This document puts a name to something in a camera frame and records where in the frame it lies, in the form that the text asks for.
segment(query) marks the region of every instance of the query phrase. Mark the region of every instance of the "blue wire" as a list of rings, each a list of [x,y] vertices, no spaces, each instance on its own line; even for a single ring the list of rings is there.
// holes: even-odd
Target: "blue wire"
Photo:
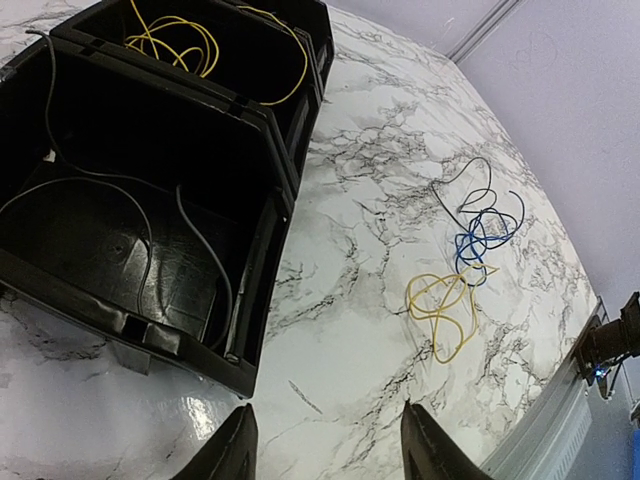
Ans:
[[[518,200],[520,200],[520,204],[522,205],[522,215],[520,217],[520,221],[518,222],[513,215],[509,215],[508,213],[503,213],[494,208],[493,206],[488,208],[483,208],[477,212],[477,215],[471,219],[469,222],[469,227],[467,231],[464,233],[459,233],[455,236],[454,243],[456,247],[456,273],[460,273],[466,267],[470,267],[476,263],[484,263],[484,255],[489,250],[495,250],[496,248],[501,247],[509,240],[513,238],[522,224],[524,223],[524,217],[526,213],[526,209],[524,206],[524,202],[520,195],[516,192],[509,190],[509,193],[516,196]],[[483,223],[484,217],[487,216],[497,216],[502,222],[502,228],[504,230],[503,235],[487,235],[487,231],[485,225]],[[510,230],[510,222],[507,220],[511,220],[511,227],[515,225],[513,230]],[[477,267],[477,270],[482,271],[484,275],[487,275],[487,269],[485,267]],[[484,280],[478,284],[468,284],[469,287],[479,287],[487,281],[485,276]]]

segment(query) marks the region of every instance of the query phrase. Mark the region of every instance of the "black plastic bin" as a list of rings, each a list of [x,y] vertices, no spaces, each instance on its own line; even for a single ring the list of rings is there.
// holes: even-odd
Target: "black plastic bin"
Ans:
[[[331,21],[327,6],[318,0],[227,0],[234,5],[251,5],[268,12],[274,12],[278,18],[289,25],[295,25],[309,34],[313,42],[313,51],[320,77],[322,91],[327,85],[329,71],[335,56]]]
[[[225,91],[236,100],[263,115],[273,113],[280,135],[274,141],[281,155],[289,159],[287,175],[294,195],[308,150],[311,133],[322,102],[323,84],[317,70],[309,35],[296,30],[309,65],[305,79],[286,102],[267,107],[259,102],[276,101],[295,86],[304,69],[304,57],[297,42],[268,17],[217,0],[136,0],[147,23],[166,15],[179,15],[198,22],[216,38],[220,58],[206,78],[188,73],[170,63],[158,61],[127,49],[124,40],[144,30],[130,0],[104,0],[54,28],[52,35],[70,40],[140,66],[163,78],[205,94]],[[194,32],[167,29],[165,42],[184,49],[194,45]]]
[[[54,39],[58,66],[51,125],[68,163],[150,182],[97,178],[57,159],[44,108],[51,59],[43,41],[9,63],[0,83],[5,168],[0,205],[45,181],[0,216],[0,282],[81,326],[253,393],[262,338],[293,197],[269,124],[242,105],[213,100],[139,68]],[[225,266],[224,286],[185,210]]]

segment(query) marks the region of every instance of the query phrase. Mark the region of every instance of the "yellow cable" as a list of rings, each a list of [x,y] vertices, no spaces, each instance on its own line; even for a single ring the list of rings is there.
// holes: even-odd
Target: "yellow cable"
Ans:
[[[309,66],[309,57],[307,55],[306,50],[304,49],[304,45],[302,45],[302,42],[300,41],[298,36],[295,34],[295,32],[291,28],[289,28],[287,25],[282,23],[280,21],[280,19],[278,19],[278,17],[276,17],[273,13],[266,12],[266,11],[260,10],[258,8],[249,7],[247,5],[240,5],[240,6],[238,6],[238,8],[242,9],[242,10],[249,10],[251,12],[260,13],[262,15],[268,16],[274,22],[276,22],[278,25],[280,25],[282,28],[287,30],[287,32],[289,32],[289,35],[291,35],[295,39],[296,43],[300,47],[300,50],[302,50],[302,56],[304,57],[304,69],[302,70],[302,75],[300,76],[300,80],[298,80],[298,83],[296,84],[296,86],[293,87],[293,90],[291,90],[291,92],[289,92],[286,96],[284,96],[283,98],[281,98],[278,101],[275,101],[275,102],[260,102],[260,105],[263,105],[265,107],[273,107],[275,105],[279,105],[281,103],[284,103],[287,100],[289,100],[289,98],[291,98],[291,96],[294,93],[296,93],[298,91],[298,89],[300,88],[300,85],[302,85],[302,82],[304,81],[304,77],[306,77],[306,75],[307,75],[307,68]]]
[[[187,72],[195,73],[202,78],[205,78],[207,75],[209,75],[213,71],[220,57],[220,48],[218,46],[218,42],[216,41],[216,39],[213,37],[213,35],[211,35],[211,33],[206,28],[204,28],[199,23],[190,22],[188,20],[185,20],[184,18],[177,17],[174,15],[167,15],[164,17],[157,18],[156,20],[151,22],[150,25],[147,25],[144,19],[142,18],[142,15],[140,15],[140,12],[138,11],[135,0],[131,0],[131,5],[133,6],[136,16],[138,17],[138,20],[140,20],[140,23],[144,28],[144,33],[141,35],[131,35],[127,37],[125,39],[125,47],[135,50],[139,53],[142,53],[143,55],[146,55],[145,42],[148,40],[151,43],[156,60],[160,60],[160,55],[158,54],[158,49],[156,48],[156,44],[157,44],[164,47],[167,51],[169,51],[169,53],[171,53],[175,57],[175,60],[173,62],[174,66],[176,66],[177,64],[180,64],[182,68],[184,68]],[[164,22],[164,21],[168,21],[168,23],[158,25],[160,22]],[[193,28],[195,31],[197,31],[204,40],[205,48],[202,49],[201,47],[190,47],[190,48],[187,48],[185,51],[183,51],[181,54],[178,54],[170,45],[166,44],[165,42],[162,42],[161,40],[158,40],[157,38],[154,38],[152,35],[155,32],[158,32],[167,27],[171,27],[175,25],[186,25]],[[215,50],[215,56],[213,60],[211,59],[211,56],[212,56],[211,46],[213,46],[213,49]],[[195,71],[191,72],[187,64],[184,62],[183,57],[188,53],[194,52],[194,51],[199,51],[201,52],[202,55]]]
[[[480,279],[474,280],[474,286],[469,287],[469,282],[467,281],[467,278],[465,276],[466,273],[472,269],[477,270],[477,269],[480,269],[481,267],[484,267],[486,270],[483,270],[483,273]],[[485,278],[487,278],[490,275],[493,275],[498,270],[499,270],[498,268],[492,267],[490,265],[485,265],[483,263],[476,263],[465,268],[459,274],[451,274],[445,277],[440,277],[432,273],[425,273],[422,275],[417,275],[409,281],[409,284],[407,285],[407,306],[409,309],[409,315],[411,316],[411,318],[417,321],[430,320],[431,334],[433,337],[433,356],[438,363],[445,365],[451,362],[454,358],[456,358],[458,353],[460,353],[460,350],[462,350],[462,347],[464,347],[478,331],[478,312],[475,304],[475,290],[476,290],[475,284],[482,283],[482,281]],[[426,287],[422,287],[421,289],[419,289],[417,292],[414,293],[413,290],[416,282],[424,279],[430,279],[434,281],[431,283],[428,283]],[[462,289],[460,290],[460,293],[458,294],[457,297],[449,301],[449,297],[452,295],[458,282],[462,283]],[[431,292],[431,289],[436,285],[443,285],[447,287],[446,293],[442,298],[442,300],[440,301],[440,305],[434,309],[425,309],[420,307],[417,304],[417,301],[420,299],[422,295],[425,295]],[[472,322],[471,333],[468,336],[465,336],[464,328],[458,320],[445,314],[447,310],[458,305],[462,301],[466,293],[469,294],[469,301],[471,303],[471,322]],[[442,359],[440,357],[440,354],[438,353],[438,327],[440,326],[441,320],[451,323],[454,327],[458,329],[458,333],[460,335],[460,341],[458,342],[457,347],[454,349],[453,353],[445,359]]]

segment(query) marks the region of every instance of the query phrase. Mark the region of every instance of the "white wall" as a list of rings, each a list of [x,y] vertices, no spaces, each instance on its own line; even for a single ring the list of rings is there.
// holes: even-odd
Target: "white wall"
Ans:
[[[461,65],[612,318],[640,289],[640,1],[528,0]],[[640,361],[629,361],[640,394]]]
[[[325,0],[447,54],[498,0]]]

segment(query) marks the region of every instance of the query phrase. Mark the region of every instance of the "gray marble vein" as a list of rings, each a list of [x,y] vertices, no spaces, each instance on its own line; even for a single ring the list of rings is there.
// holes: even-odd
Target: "gray marble vein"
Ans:
[[[0,65],[90,0],[0,5]],[[419,402],[477,463],[555,372],[596,299],[560,220],[509,136],[446,58],[332,10],[337,54],[280,265],[255,397],[260,479],[400,479],[399,420]],[[486,261],[480,330],[451,364],[408,318],[413,276],[452,271],[456,225],[431,193],[489,159],[522,229]],[[455,208],[486,172],[440,186]],[[469,315],[468,304],[458,311]],[[455,332],[443,329],[451,348]],[[240,401],[153,363],[120,367],[101,338],[0,301],[0,480],[166,479]]]

